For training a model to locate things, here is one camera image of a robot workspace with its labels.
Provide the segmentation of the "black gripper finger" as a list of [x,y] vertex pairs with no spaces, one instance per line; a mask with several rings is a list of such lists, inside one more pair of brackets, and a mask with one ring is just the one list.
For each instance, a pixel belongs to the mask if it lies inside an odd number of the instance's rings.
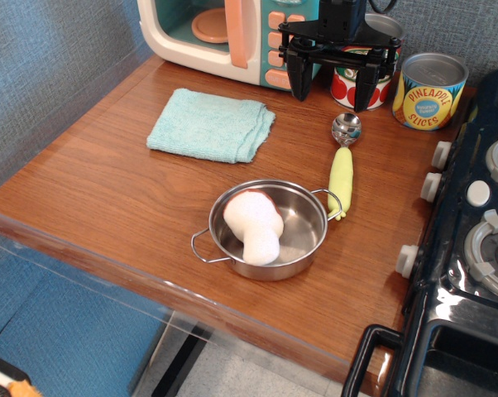
[[285,63],[292,95],[304,101],[310,91],[313,79],[313,62],[310,55],[314,51],[312,41],[293,38],[285,51]]
[[355,112],[365,111],[369,106],[380,77],[383,53],[382,49],[369,50],[357,68]]

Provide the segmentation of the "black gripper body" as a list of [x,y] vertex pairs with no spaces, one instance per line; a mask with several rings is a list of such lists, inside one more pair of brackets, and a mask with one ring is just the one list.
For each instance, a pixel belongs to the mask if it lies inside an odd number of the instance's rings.
[[333,63],[357,69],[367,52],[377,48],[384,51],[381,68],[392,71],[401,41],[369,27],[365,15],[365,1],[320,1],[317,19],[279,25],[282,34],[280,56],[285,61],[290,41],[304,38],[314,44],[309,57],[313,64]]

